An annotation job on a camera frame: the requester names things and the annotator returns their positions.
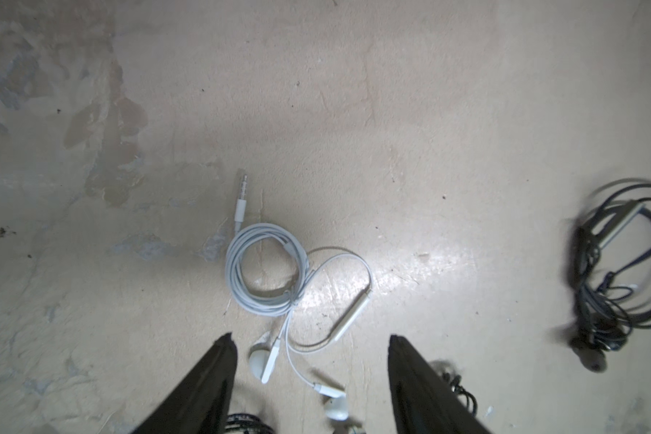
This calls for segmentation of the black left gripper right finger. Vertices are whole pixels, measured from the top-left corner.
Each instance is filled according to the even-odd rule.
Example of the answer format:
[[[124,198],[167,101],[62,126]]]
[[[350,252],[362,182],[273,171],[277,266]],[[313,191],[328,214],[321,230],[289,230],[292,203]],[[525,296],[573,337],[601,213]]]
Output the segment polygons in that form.
[[[488,432],[403,336],[390,336],[388,376],[397,432]]]

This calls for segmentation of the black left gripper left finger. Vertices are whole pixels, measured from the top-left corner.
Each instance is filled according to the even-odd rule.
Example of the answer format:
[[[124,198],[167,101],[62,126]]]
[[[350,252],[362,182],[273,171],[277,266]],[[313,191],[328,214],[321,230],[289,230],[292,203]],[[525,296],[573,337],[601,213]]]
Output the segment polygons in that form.
[[[223,433],[237,365],[237,347],[227,333],[134,432]]]

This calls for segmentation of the white earphones coil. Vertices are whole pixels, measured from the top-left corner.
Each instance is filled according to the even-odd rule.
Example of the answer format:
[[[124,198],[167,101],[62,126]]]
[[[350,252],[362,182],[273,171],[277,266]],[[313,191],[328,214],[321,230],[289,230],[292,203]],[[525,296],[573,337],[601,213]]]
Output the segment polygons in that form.
[[[327,418],[336,422],[347,421],[350,413],[345,389],[310,380],[300,372],[294,364],[292,356],[293,354],[300,356],[316,354],[329,348],[345,335],[345,332],[354,325],[371,301],[374,290],[374,273],[365,259],[347,250],[324,260],[316,268],[312,268],[306,249],[298,238],[287,229],[268,222],[257,222],[246,226],[244,221],[248,206],[248,186],[248,176],[241,175],[233,216],[234,233],[225,255],[224,276],[231,297],[239,307],[256,316],[281,320],[276,336],[267,343],[258,345],[250,352],[249,368],[251,373],[260,383],[268,383],[275,371],[280,352],[284,351],[289,366],[298,379],[325,399],[324,409]],[[249,280],[243,272],[244,259],[249,249],[262,242],[276,242],[296,265],[295,276],[277,289],[258,289],[249,284]],[[361,264],[367,275],[366,286],[359,291],[347,311],[338,319],[324,340],[314,345],[293,343],[290,337],[290,327],[299,304],[307,295],[307,289],[319,273],[336,260],[354,260]]]

